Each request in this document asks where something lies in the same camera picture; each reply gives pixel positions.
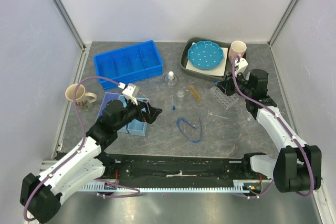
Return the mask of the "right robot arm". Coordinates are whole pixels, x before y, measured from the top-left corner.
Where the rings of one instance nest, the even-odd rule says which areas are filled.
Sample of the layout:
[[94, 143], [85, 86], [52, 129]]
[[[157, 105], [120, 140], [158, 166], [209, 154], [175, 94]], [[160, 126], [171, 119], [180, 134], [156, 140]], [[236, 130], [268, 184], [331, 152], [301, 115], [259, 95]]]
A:
[[239, 94], [246, 109], [266, 130], [278, 150], [277, 158], [264, 153], [244, 155], [241, 174], [248, 179], [258, 173], [267, 176], [281, 193], [295, 192], [309, 196], [321, 186], [322, 153], [316, 145], [308, 145], [290, 127], [275, 101], [267, 94], [268, 72], [253, 69], [244, 78], [242, 73], [229, 73], [215, 84], [222, 94]]

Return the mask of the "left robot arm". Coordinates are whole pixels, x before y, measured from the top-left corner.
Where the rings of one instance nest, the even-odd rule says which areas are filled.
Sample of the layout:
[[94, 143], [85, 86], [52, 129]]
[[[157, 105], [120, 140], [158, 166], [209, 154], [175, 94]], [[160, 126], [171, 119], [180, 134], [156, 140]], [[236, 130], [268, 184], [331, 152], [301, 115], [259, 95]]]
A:
[[115, 163], [104, 150], [118, 137], [118, 130], [133, 120], [152, 124], [162, 109], [149, 101], [120, 100], [107, 103], [94, 125], [69, 153], [39, 175], [29, 173], [22, 182], [20, 203], [26, 221], [47, 223], [78, 189], [99, 177], [111, 178]]

